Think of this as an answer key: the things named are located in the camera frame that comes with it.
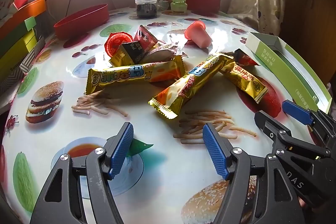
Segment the gold peanut candy packet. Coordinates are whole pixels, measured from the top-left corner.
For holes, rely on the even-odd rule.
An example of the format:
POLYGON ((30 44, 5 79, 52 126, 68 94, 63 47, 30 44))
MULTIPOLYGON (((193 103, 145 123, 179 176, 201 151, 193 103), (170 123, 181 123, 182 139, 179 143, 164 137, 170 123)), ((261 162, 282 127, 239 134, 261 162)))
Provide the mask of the gold peanut candy packet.
POLYGON ((237 88, 248 94, 256 103, 267 93, 268 88, 254 75, 235 62, 224 65, 220 73, 237 88))

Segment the green white cardboard box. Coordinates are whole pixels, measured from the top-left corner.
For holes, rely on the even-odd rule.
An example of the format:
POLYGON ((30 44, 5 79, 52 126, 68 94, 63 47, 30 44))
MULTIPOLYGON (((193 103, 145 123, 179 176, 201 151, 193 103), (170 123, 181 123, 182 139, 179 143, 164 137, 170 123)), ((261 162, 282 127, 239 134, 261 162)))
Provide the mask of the green white cardboard box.
POLYGON ((277 77, 294 102, 311 110, 330 110, 332 97, 308 63, 284 40, 274 35, 251 32, 245 42, 277 77))

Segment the yellow black snack packet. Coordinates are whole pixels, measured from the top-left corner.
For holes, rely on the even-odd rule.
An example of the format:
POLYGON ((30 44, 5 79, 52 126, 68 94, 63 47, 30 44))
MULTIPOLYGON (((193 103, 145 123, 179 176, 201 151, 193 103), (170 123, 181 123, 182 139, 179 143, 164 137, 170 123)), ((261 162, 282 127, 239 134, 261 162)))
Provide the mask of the yellow black snack packet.
POLYGON ((145 51, 139 41, 123 43, 109 62, 114 67, 136 65, 143 59, 145 51))

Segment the small green jar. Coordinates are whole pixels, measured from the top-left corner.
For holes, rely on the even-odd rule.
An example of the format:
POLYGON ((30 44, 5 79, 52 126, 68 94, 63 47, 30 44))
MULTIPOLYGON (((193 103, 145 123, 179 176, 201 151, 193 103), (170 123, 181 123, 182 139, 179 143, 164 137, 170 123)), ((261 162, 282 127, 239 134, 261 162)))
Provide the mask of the small green jar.
POLYGON ((170 8, 172 12, 185 14, 187 12, 186 0, 172 0, 170 8))

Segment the dark jar with white lid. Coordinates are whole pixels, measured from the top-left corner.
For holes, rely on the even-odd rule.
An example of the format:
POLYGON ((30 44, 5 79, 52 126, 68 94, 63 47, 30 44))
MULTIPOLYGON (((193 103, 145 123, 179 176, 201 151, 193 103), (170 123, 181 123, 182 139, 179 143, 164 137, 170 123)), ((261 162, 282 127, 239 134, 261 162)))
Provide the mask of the dark jar with white lid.
POLYGON ((157 16, 157 0, 135 0, 136 14, 140 19, 151 19, 157 16))

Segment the stacked colourful boxes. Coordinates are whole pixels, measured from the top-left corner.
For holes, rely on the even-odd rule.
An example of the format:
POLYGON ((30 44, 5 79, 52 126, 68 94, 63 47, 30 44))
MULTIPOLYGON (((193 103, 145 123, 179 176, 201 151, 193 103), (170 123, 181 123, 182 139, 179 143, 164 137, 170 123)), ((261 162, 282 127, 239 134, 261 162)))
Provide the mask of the stacked colourful boxes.
POLYGON ((22 76, 19 66, 37 44, 36 17, 45 11, 45 0, 34 0, 20 9, 12 3, 1 19, 1 93, 22 76))

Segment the red lid jelly cup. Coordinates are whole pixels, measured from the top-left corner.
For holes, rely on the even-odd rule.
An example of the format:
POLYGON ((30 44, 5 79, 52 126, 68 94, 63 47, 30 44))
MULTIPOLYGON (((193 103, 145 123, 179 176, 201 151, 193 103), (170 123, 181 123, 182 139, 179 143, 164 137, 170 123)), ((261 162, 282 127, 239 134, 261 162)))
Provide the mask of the red lid jelly cup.
POLYGON ((106 54, 112 57, 124 42, 129 43, 133 41, 133 37, 126 32, 116 32, 109 35, 108 40, 104 44, 106 54))

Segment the pink jelly cup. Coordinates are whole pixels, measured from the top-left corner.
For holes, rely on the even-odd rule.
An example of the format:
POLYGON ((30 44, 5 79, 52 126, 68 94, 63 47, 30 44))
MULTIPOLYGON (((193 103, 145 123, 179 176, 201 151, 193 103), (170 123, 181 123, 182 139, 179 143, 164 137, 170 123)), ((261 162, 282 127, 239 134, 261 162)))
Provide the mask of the pink jelly cup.
POLYGON ((206 25, 197 20, 191 23, 185 30, 185 38, 192 40, 199 48, 204 49, 210 46, 212 39, 206 31, 206 25))

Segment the long gold snack bar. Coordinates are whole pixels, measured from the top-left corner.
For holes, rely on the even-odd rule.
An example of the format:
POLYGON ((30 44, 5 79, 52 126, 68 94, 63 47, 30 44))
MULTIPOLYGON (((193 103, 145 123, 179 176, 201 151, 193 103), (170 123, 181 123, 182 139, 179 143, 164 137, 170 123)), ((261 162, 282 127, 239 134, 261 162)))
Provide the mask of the long gold snack bar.
POLYGON ((130 82, 156 83, 168 80, 178 80, 186 73, 181 56, 164 62, 93 69, 88 71, 85 94, 90 95, 106 86, 130 82))
POLYGON ((174 119, 182 106, 214 77, 224 66, 233 65, 234 58, 224 53, 210 55, 179 80, 153 97, 148 104, 167 119, 174 119))

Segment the white red snack packet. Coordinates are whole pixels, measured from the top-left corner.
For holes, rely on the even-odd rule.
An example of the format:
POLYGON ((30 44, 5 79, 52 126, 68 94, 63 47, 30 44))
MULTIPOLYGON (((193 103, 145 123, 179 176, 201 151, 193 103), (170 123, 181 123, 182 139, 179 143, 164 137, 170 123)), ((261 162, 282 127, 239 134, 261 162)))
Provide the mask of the white red snack packet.
POLYGON ((182 55, 183 50, 177 43, 159 43, 154 46, 142 60, 140 64, 164 62, 173 59, 175 56, 182 55))

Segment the red oval plastic bowl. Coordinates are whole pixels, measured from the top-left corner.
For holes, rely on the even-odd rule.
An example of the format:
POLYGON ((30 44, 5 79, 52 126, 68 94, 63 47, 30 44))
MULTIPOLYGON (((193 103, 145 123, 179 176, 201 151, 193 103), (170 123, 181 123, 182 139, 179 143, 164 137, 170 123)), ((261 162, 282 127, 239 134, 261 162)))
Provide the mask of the red oval plastic bowl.
POLYGON ((75 12, 55 23, 54 32, 60 40, 68 40, 95 29, 108 20, 108 5, 96 5, 75 12))

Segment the red black snack packet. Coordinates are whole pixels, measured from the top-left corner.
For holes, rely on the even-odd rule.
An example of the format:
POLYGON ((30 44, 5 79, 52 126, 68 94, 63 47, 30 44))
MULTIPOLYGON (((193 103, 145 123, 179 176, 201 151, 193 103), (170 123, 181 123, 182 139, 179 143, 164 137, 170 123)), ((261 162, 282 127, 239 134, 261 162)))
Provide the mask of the red black snack packet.
POLYGON ((143 25, 138 27, 133 40, 135 42, 138 41, 141 44, 144 52, 149 52, 158 42, 158 39, 143 25))

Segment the small red snack packet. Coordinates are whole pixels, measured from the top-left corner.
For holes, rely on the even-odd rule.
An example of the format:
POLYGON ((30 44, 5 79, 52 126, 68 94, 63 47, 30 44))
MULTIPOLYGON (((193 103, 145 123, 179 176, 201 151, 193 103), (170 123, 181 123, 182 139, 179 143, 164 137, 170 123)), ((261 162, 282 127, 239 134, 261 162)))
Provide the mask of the small red snack packet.
POLYGON ((243 52, 240 48, 234 51, 234 60, 240 66, 244 67, 254 67, 259 66, 254 59, 248 56, 245 52, 243 52))

